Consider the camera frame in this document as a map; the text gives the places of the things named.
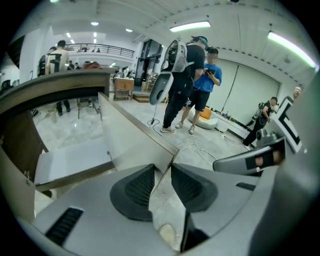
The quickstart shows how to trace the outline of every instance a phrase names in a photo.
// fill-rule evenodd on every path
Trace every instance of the ceiling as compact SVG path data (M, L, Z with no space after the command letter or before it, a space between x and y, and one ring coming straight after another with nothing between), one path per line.
M178 33L170 27L208 20L209 28ZM90 22L97 21L97 32L124 35L133 40L139 35L168 45L174 38L183 41L203 35L209 44L218 47L220 56L241 63L250 59L250 66L272 69L297 84L308 85L315 70L283 46L268 40L268 32L284 36L300 46L319 64L319 53L296 18L275 0L59 0L42 1L21 27L26 33L44 23L52 24L54 33L91 32ZM125 28L133 30L128 35ZM290 63L284 62L288 57Z

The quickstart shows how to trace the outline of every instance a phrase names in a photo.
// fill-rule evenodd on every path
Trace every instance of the smartphone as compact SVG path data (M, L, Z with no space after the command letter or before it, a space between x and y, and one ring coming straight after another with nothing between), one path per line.
M209 68L206 70L206 72L207 72L207 73L208 73L208 72L210 72L212 75L214 75L214 74L215 74L215 70L213 70L213 69L209 69Z

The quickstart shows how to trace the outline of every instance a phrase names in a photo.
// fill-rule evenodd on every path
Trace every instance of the chair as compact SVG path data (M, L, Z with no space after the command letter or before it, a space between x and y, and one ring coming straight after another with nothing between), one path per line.
M196 114L196 110L193 107L191 108L188 114L188 119L190 122L192 122L195 114ZM213 111L211 111L211 115L209 119L200 116L198 122L196 123L197 126L204 129L208 129L208 130L215 128L217 124L218 124L218 119L216 118L216 114Z

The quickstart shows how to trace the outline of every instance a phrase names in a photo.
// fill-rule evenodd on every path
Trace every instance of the wooden cabinet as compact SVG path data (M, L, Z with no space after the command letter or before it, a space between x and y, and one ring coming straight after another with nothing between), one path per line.
M125 91L126 94L120 94L119 91ZM130 98L132 100L132 94L134 91L134 80L115 77L114 78L114 99L118 98Z

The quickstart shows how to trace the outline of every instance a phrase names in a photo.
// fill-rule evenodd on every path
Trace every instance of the railing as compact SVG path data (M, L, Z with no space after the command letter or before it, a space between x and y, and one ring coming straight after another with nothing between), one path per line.
M65 49L71 53L102 53L133 58L135 51L112 45L97 43L67 44Z

